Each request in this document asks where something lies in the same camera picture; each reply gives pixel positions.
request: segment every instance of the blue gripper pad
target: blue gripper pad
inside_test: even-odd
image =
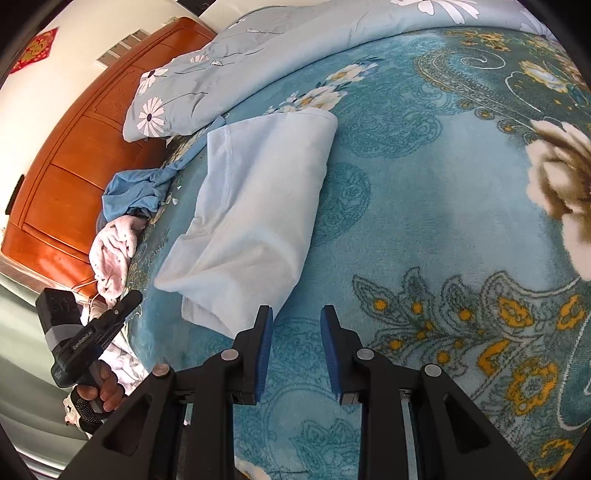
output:
[[[324,357],[326,358],[326,368],[329,371],[330,388],[340,400],[343,389],[340,384],[339,358],[336,354],[335,343],[330,331],[328,318],[326,317],[326,307],[320,312],[320,336],[324,346]]]
[[[255,400],[261,399],[265,391],[265,382],[267,380],[267,369],[269,368],[269,355],[271,354],[271,339],[273,337],[273,309],[269,307],[265,329],[262,333],[261,345],[256,358],[256,381],[255,381]]]

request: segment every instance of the teal blanket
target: teal blanket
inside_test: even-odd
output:
[[[558,44],[464,27],[331,55],[232,108],[227,123],[305,106],[339,119],[312,246],[275,321],[266,392],[235,408],[236,455],[273,479],[356,477],[361,413],[330,392],[319,330],[329,303],[396,364],[439,363],[536,477],[552,476],[591,417],[591,288],[561,222],[526,194],[526,146],[540,137],[532,119],[589,134],[590,105]],[[180,295],[151,284],[193,218],[205,155],[173,180],[130,268],[128,287],[145,301],[129,337],[148,369],[193,367],[232,343],[182,320]]]

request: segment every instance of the black gripper frame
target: black gripper frame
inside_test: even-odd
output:
[[[264,387],[267,374],[271,332],[272,311],[261,306],[254,327],[234,340],[238,356],[226,350],[180,372],[166,365],[155,368],[74,457],[60,480],[175,480],[189,403],[193,413],[184,477],[234,480],[232,404],[256,405],[256,392]]]
[[[340,326],[332,305],[323,309],[321,330],[339,402],[362,404],[358,480],[409,479],[403,394],[410,395],[419,480],[535,480],[516,451],[440,366],[426,365],[420,371],[399,367],[370,349],[358,356],[363,349],[359,336]],[[583,480],[591,478],[590,472],[588,430],[553,480]]]

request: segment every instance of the white cloth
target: white cloth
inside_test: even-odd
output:
[[[234,338],[260,305],[279,312],[308,254],[336,128],[307,108],[208,134],[195,218],[154,279],[183,295],[185,320]]]

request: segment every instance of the metal bolt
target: metal bolt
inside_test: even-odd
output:
[[[238,358],[238,350],[234,350],[233,348],[229,348],[228,350],[224,350],[222,352],[222,360],[230,361],[235,360]]]
[[[439,365],[428,364],[425,365],[425,373],[429,377],[438,377],[439,375],[441,375],[441,368],[439,367]]]
[[[357,350],[357,358],[360,360],[371,360],[374,357],[374,351],[369,348],[360,348]]]
[[[152,373],[155,377],[158,378],[166,377],[166,375],[168,375],[168,372],[170,372],[169,364],[156,364],[152,369]]]

